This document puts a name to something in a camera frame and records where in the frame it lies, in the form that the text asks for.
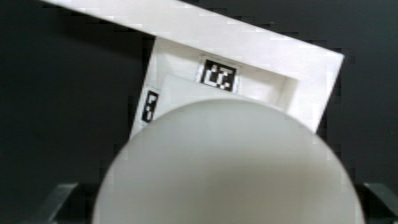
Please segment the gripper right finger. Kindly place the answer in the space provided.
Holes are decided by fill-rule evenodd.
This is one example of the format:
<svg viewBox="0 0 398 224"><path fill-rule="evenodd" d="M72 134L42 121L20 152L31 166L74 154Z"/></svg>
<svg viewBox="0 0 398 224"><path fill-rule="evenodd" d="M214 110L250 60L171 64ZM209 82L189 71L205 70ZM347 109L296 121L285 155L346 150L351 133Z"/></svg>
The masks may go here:
<svg viewBox="0 0 398 224"><path fill-rule="evenodd" d="M365 224L398 224L398 195L381 183L363 184Z"/></svg>

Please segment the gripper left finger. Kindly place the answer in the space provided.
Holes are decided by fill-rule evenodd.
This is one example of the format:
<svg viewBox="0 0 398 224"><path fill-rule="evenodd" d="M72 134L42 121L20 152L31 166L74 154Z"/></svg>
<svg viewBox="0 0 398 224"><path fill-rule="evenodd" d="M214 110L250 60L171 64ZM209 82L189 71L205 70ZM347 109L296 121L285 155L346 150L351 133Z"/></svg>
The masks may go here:
<svg viewBox="0 0 398 224"><path fill-rule="evenodd" d="M40 224L56 224L56 215L60 213L67 198L76 190L76 183L58 184L38 208L35 221Z"/></svg>

